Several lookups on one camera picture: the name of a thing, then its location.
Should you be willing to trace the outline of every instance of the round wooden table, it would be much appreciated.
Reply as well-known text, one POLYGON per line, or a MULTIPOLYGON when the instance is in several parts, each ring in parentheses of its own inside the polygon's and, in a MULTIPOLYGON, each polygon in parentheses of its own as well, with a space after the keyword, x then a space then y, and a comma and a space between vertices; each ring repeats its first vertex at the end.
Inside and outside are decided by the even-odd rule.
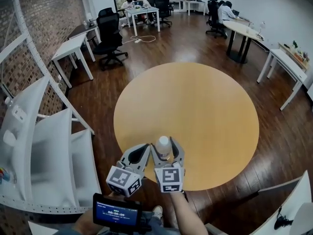
POLYGON ((227 56, 230 59, 236 61, 237 63, 245 64, 247 62, 246 55, 248 54, 251 39, 258 40, 258 41, 263 41, 263 40, 257 36, 258 32, 256 30, 251 29, 247 25, 244 25, 242 23, 233 22, 233 21, 223 21, 223 24, 227 28, 231 29, 231 36, 229 39, 229 45, 228 45, 228 49, 226 52, 227 56), (231 47, 232 47, 233 41, 234 41, 235 32, 244 36, 243 41, 241 42, 239 52, 231 50, 231 47), (246 48, 245 48, 243 56, 241 57, 243 50, 244 50, 244 47, 245 47, 245 43, 246 43, 246 48))
MULTIPOLYGON (((185 151, 184 190, 217 187, 249 163, 259 121, 245 90, 230 76, 196 63, 151 68, 124 89, 114 112, 114 131, 124 152, 172 136, 185 151)), ((156 182, 152 156, 145 176, 156 182)))

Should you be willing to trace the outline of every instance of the sneaker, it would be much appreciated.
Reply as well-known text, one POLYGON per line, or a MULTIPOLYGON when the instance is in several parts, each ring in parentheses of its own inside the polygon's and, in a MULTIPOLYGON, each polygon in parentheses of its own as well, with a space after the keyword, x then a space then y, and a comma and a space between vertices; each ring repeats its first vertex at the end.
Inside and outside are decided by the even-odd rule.
POLYGON ((163 208, 162 208, 162 206, 156 206, 156 207, 154 207, 154 209, 152 210, 152 212, 153 212, 152 217, 156 217, 156 218, 158 218, 158 219, 161 220, 161 217, 162 217, 162 214, 163 214, 163 208))

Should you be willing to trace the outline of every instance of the display screen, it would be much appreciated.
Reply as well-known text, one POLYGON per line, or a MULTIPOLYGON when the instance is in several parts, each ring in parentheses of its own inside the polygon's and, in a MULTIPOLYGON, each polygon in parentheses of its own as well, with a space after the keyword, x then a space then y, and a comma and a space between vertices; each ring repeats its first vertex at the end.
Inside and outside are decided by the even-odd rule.
POLYGON ((96 218, 107 222, 135 226, 138 210, 112 206, 97 201, 96 218))

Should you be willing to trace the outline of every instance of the white shelf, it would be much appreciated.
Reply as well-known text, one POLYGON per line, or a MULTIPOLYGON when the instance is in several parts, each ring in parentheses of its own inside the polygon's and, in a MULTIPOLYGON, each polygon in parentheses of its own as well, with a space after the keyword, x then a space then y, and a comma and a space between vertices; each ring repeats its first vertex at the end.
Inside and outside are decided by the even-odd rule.
POLYGON ((31 187, 36 204, 78 206, 70 153, 71 109, 35 126, 31 154, 31 187))
POLYGON ((19 93, 14 99, 14 105, 18 104, 27 114, 24 123, 17 121, 11 111, 7 111, 0 130, 0 165, 12 169, 17 176, 15 187, 0 186, 0 195, 17 200, 32 201, 30 184, 30 155, 33 133, 40 107, 49 79, 43 77, 19 93), (15 147, 10 147, 3 142, 6 130, 11 131, 17 141, 15 147))
POLYGON ((76 192, 81 207, 92 206, 92 197, 101 193, 94 164, 91 132, 84 130, 71 135, 71 153, 76 192))

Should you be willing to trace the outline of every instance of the brick wall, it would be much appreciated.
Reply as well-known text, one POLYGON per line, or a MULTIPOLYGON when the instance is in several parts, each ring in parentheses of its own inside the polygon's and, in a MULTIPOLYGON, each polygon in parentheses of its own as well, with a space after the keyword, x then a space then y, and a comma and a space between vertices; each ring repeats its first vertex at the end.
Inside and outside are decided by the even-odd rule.
MULTIPOLYGON (((57 81, 58 71, 51 58, 66 40, 71 31, 84 20, 84 7, 82 0, 20 0, 26 25, 36 45, 36 48, 57 81)), ((13 4, 10 0, 0 0, 0 48, 9 26, 13 4)), ((10 44, 20 35, 16 19, 8 34, 6 45, 10 44)), ((68 57, 60 61, 63 71, 69 77, 72 64, 68 57)), ((18 47, 13 55, 4 62, 3 81, 10 92, 16 96, 24 88, 42 77, 42 73, 34 62, 26 46, 18 47)), ((66 84, 62 82, 62 91, 66 84)), ((3 103, 4 94, 0 92, 0 124, 3 121, 6 107, 3 103)), ((62 102, 51 87, 48 87, 41 103, 40 113, 51 115, 61 110, 62 102)))

